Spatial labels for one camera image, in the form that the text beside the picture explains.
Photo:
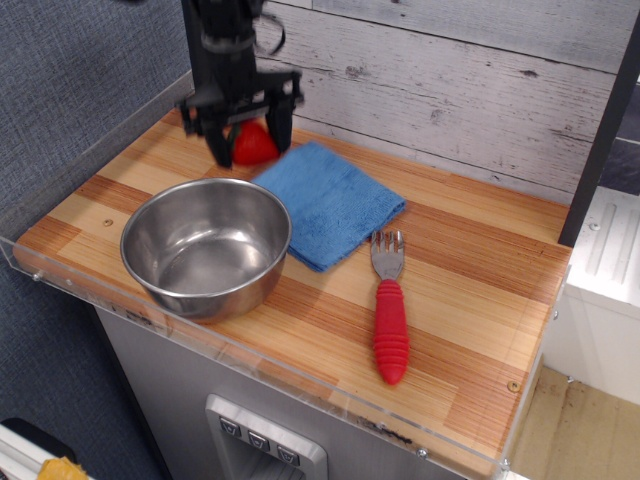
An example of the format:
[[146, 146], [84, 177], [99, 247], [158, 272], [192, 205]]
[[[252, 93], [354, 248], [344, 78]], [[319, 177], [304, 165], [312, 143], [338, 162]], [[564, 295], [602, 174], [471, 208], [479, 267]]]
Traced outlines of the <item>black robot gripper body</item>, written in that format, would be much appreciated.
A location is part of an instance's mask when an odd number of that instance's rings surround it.
[[288, 103], [293, 111], [303, 102], [299, 70], [260, 71], [251, 46], [236, 53], [213, 53], [205, 49], [208, 81], [177, 104], [183, 127], [203, 136], [205, 123], [235, 124], [265, 117], [273, 105]]

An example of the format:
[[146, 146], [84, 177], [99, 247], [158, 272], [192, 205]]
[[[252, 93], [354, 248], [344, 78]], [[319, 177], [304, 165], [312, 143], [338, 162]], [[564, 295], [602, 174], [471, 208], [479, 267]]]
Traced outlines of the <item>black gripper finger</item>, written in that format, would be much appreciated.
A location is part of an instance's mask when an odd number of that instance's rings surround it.
[[206, 143], [216, 160], [223, 168], [232, 167], [231, 146], [228, 140], [230, 125], [226, 123], [205, 123], [203, 134]]
[[266, 115], [269, 134], [280, 153], [291, 145], [293, 109], [288, 103], [270, 107]]

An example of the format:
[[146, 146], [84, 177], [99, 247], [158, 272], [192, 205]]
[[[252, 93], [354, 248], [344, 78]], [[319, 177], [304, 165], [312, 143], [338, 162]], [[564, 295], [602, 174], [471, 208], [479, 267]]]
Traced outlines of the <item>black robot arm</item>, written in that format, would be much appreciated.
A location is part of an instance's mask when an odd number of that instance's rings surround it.
[[184, 1], [194, 92], [176, 108], [188, 135], [206, 140], [217, 164], [232, 166], [231, 141], [223, 129], [263, 117], [280, 152], [291, 145], [292, 116], [303, 102], [302, 73], [262, 72], [257, 68], [254, 21], [263, 17], [262, 1]]

